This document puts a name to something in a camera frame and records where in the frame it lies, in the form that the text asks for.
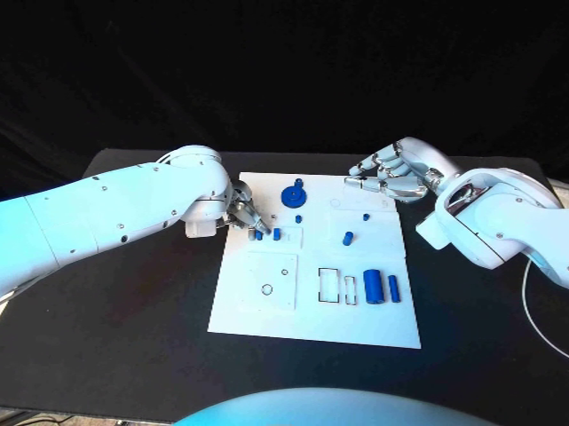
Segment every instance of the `white cable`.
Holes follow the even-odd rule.
[[[520,289],[520,296],[523,299],[523,308],[525,308],[525,313],[528,314],[528,320],[530,323],[530,326],[533,327],[533,329],[536,330],[536,333],[541,335],[541,338],[543,339],[543,341],[546,342],[546,344],[566,357],[569,358],[569,355],[552,344],[551,340],[545,337],[545,335],[542,334],[541,330],[538,329],[536,323],[533,322],[533,319],[530,318],[529,315],[529,309],[528,309],[528,299],[525,297],[525,289],[528,287],[528,272],[529,272],[529,266],[530,266],[530,260],[528,261],[528,266],[525,268],[525,274],[523,274],[523,287]]]

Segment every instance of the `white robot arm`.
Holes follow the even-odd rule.
[[[269,233],[249,188],[231,182],[220,156],[205,146],[0,202],[0,298],[180,219],[190,238],[212,236],[228,224]]]
[[[378,177],[359,174],[378,166]],[[402,202],[431,190],[435,211],[417,231],[435,249],[450,243],[479,266],[494,269],[523,253],[551,280],[569,288],[569,209],[529,176],[510,169],[463,173],[444,153],[404,138],[349,171],[346,185]]]

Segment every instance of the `blue gear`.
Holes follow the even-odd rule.
[[[303,191],[303,181],[294,180],[294,186],[284,188],[281,192],[281,203],[291,209],[297,209],[307,200],[307,194]]]

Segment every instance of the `blue object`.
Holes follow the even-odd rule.
[[[369,304],[383,304],[380,271],[369,269],[363,272],[365,299]]]
[[[355,236],[355,234],[350,232],[350,231],[347,231],[346,232],[346,235],[344,235],[344,240],[342,241],[343,243],[344,243],[344,246],[349,246],[350,245],[350,242],[352,242],[352,237]]]
[[[389,275],[389,289],[391,289],[391,300],[395,303],[399,303],[402,299],[399,298],[399,288],[396,287],[396,278],[393,275]]]
[[[307,200],[307,194],[303,191],[303,181],[294,179],[294,186],[284,188],[281,192],[281,203],[291,209],[297,209]]]

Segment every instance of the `black curtain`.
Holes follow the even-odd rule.
[[[569,181],[568,2],[0,2],[0,200],[107,147],[369,154],[405,135]]]

